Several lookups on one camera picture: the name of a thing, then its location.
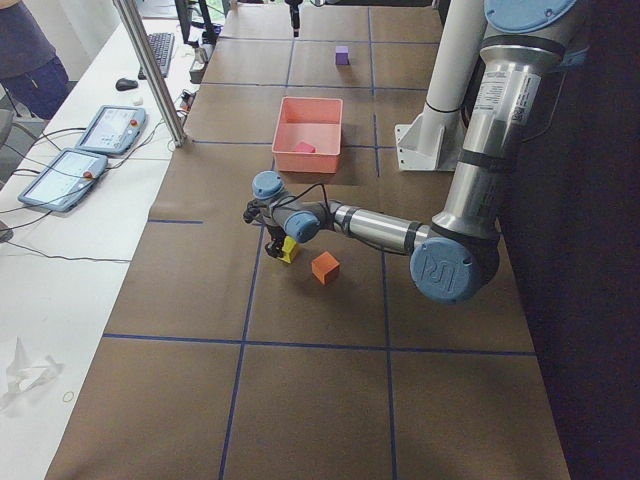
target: yellow block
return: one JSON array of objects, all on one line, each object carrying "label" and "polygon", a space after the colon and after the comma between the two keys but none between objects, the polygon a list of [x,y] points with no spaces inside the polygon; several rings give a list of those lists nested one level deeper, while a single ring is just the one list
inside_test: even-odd
[{"label": "yellow block", "polygon": [[298,243],[293,238],[287,236],[284,239],[284,245],[282,247],[283,255],[280,257],[280,260],[286,263],[293,263],[293,259],[296,258],[299,249]]}]

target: keyboard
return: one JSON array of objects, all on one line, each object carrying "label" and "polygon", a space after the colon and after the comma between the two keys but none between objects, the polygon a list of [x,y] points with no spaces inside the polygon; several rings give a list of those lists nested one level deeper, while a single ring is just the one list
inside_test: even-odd
[{"label": "keyboard", "polygon": [[[171,54],[173,53],[173,33],[161,32],[150,33],[147,35],[149,38],[149,45],[151,45],[151,51],[156,57],[156,63],[160,67],[160,73],[163,77],[169,74],[169,64],[171,63]],[[144,80],[147,78],[140,67],[138,72],[138,79]]]}]

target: white desk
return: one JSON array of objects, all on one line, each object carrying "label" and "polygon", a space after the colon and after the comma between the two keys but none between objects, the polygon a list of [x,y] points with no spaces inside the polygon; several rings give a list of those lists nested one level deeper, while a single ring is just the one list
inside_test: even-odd
[{"label": "white desk", "polygon": [[[145,20],[144,24],[148,33],[173,32],[175,34],[169,76],[166,78],[171,98],[177,100],[183,89],[196,91],[198,85],[189,82],[189,68],[194,60],[193,48],[182,43],[178,22],[176,20]],[[45,133],[65,128],[86,127],[102,105],[131,106],[135,99],[141,98],[140,106],[147,111],[147,125],[140,134],[140,138],[145,138],[162,120],[149,83],[146,80],[138,80],[139,86],[136,89],[124,92],[118,92],[115,89],[119,78],[137,80],[139,69],[140,63],[131,41],[124,27],[120,25],[82,76],[67,101],[58,110],[55,118],[47,125]],[[60,148],[73,147],[80,138],[80,134],[61,134],[54,141]],[[171,151],[167,148],[168,143],[171,143],[171,135],[166,126],[161,125],[151,143],[136,150],[131,158],[169,160]],[[56,153],[57,149],[53,145],[42,140],[31,149],[30,156],[37,158],[40,155],[53,156]]]},{"label": "white desk", "polygon": [[[174,31],[172,20],[145,21],[149,32]],[[190,47],[176,37],[167,86],[172,98],[189,83]],[[144,139],[161,120],[146,81],[117,92],[120,77],[135,78],[139,63],[120,25],[76,85],[45,132],[84,127],[104,104],[131,105],[142,97],[148,123]],[[54,139],[61,148],[79,135]],[[48,254],[130,260],[158,192],[172,152],[164,126],[117,170],[108,172],[89,196],[66,214],[51,214],[14,231],[12,242]],[[49,163],[57,150],[39,142],[27,155]],[[21,168],[41,167],[29,160]],[[0,211],[21,206],[17,195],[31,181],[14,176],[0,191]],[[9,226],[30,222],[42,211],[21,209],[0,214]],[[64,365],[55,380],[20,395],[0,411],[0,476],[3,480],[44,477],[53,458],[89,365],[128,269],[127,263],[54,260],[0,244],[0,341],[20,337],[26,353],[51,355]]]}]

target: purple cube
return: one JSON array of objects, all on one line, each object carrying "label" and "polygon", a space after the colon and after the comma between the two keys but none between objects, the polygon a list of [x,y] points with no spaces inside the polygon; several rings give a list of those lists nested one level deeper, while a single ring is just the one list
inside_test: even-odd
[{"label": "purple cube", "polygon": [[349,65],[349,47],[336,47],[336,65]]}]

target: computer mouse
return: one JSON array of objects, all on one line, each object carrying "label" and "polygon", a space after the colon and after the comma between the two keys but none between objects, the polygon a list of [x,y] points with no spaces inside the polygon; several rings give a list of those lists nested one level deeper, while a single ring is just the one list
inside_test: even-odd
[{"label": "computer mouse", "polygon": [[124,92],[125,90],[132,90],[138,88],[138,82],[135,80],[129,80],[128,78],[120,78],[116,82],[116,90]]}]

